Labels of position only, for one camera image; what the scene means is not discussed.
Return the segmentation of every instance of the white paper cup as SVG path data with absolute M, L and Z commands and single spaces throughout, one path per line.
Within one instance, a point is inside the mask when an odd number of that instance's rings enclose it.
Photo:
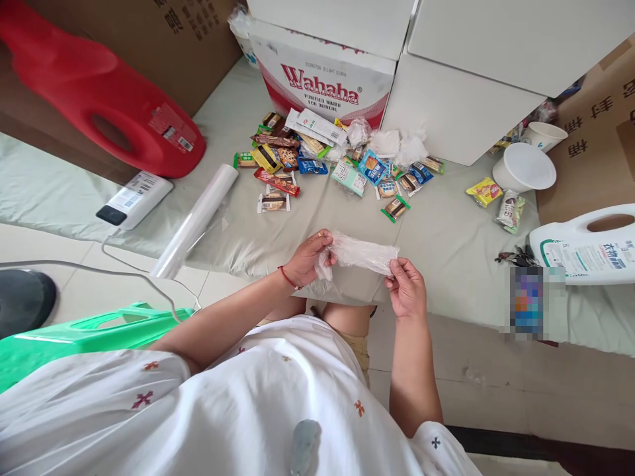
M 522 142 L 505 149 L 491 173 L 503 190 L 518 193 L 544 190 L 556 182 L 556 168 L 547 154 Z
M 568 136 L 569 134 L 565 131 L 551 124 L 545 122 L 530 122 L 521 138 L 521 142 L 533 145 L 546 153 L 564 141 Z
M 236 41 L 240 45 L 240 49 L 243 50 L 243 55 L 247 58 L 247 62 L 254 68 L 258 68 L 258 61 L 256 61 L 256 55 L 253 52 L 253 47 L 251 46 L 251 41 L 248 36 L 244 36 L 236 32 L 233 25 L 230 23 L 230 30 L 233 35 L 236 37 Z

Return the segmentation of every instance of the hand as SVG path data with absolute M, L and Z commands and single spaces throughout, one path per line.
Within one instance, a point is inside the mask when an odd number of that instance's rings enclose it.
M 296 286 L 307 286 L 318 278 L 315 265 L 319 254 L 333 242 L 333 234 L 326 228 L 308 237 L 302 243 L 293 257 L 284 265 L 284 273 Z M 337 262 L 335 256 L 329 255 L 326 266 L 333 266 Z
M 407 258 L 397 258 L 390 262 L 390 270 L 395 279 L 384 278 L 384 284 L 390 290 L 392 309 L 397 318 L 427 316 L 427 294 L 423 276 Z

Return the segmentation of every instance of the white cabinet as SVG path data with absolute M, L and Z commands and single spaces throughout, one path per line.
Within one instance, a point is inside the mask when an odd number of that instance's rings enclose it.
M 556 97 L 635 31 L 635 0 L 421 0 L 407 50 Z
M 544 99 L 404 52 L 382 129 L 426 124 L 430 154 L 471 165 Z
M 254 18 L 399 59 L 415 0 L 247 0 Z

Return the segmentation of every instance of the woman's right hand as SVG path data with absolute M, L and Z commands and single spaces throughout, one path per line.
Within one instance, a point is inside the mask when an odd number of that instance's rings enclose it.
M 395 278 L 384 278 L 384 284 L 390 290 L 392 309 L 397 318 L 425 319 L 427 294 L 421 273 L 409 259 L 402 257 L 390 262 L 390 270 Z

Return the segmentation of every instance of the wahaha box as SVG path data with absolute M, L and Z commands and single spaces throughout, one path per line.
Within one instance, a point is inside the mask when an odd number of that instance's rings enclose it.
M 395 61 L 257 20 L 249 39 L 278 113 L 306 107 L 331 121 L 381 126 Z

